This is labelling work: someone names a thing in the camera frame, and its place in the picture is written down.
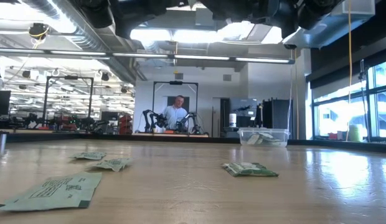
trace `table surface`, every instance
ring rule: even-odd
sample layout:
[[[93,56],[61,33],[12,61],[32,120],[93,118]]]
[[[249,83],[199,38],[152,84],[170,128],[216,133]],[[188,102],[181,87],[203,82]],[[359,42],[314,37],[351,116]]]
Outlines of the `table surface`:
[[[320,147],[71,140],[8,144],[0,203],[46,178],[89,169],[76,152],[132,157],[103,171],[89,208],[2,212],[3,223],[386,223],[386,154]],[[259,162],[279,177],[232,177],[224,162]]]
[[[209,138],[208,134],[132,133],[132,135],[136,135],[136,136]]]

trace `clear plastic bin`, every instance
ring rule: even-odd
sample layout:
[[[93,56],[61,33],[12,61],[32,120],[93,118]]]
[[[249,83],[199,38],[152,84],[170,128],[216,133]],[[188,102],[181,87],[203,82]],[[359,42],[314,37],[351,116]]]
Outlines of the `clear plastic bin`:
[[[287,129],[240,128],[237,132],[244,146],[286,147]]]

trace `white shirt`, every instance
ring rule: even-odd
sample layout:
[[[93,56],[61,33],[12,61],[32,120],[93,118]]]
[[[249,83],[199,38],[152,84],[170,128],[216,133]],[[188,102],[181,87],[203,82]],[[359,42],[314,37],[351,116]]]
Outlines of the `white shirt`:
[[[187,112],[184,108],[175,108],[172,106],[167,106],[162,114],[167,118],[167,129],[176,129],[176,122],[180,121],[187,115]]]

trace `robotic arm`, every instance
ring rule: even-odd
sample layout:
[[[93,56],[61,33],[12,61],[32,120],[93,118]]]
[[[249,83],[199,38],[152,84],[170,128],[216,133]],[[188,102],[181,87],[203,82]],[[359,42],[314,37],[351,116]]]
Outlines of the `robotic arm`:
[[[130,38],[138,25],[167,13],[169,7],[188,6],[188,0],[72,0],[95,28],[116,25],[116,35]],[[300,26],[312,29],[342,0],[201,0],[213,20],[250,21],[277,26],[283,38]]]
[[[184,118],[182,118],[180,121],[178,121],[176,123],[176,133],[177,134],[186,134],[189,132],[189,130],[187,130],[185,124],[186,122],[191,118],[193,120],[193,128],[192,128],[192,131],[190,134],[202,134],[200,132],[200,126],[197,125],[195,119],[196,119],[197,115],[195,112],[190,112],[188,113]]]
[[[167,126],[167,119],[162,114],[157,114],[151,110],[145,110],[143,111],[144,121],[146,122],[146,125],[144,126],[144,132],[145,133],[153,133],[154,128],[156,126],[159,126],[160,128],[163,128]]]

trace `man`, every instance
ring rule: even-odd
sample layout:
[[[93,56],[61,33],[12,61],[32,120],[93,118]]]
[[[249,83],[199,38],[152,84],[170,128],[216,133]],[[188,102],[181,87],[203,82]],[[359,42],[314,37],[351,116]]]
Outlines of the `man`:
[[[185,98],[181,95],[175,98],[175,103],[172,106],[167,106],[162,112],[165,118],[167,118],[168,126],[167,129],[176,129],[176,122],[180,121],[187,115],[187,111],[182,108]]]

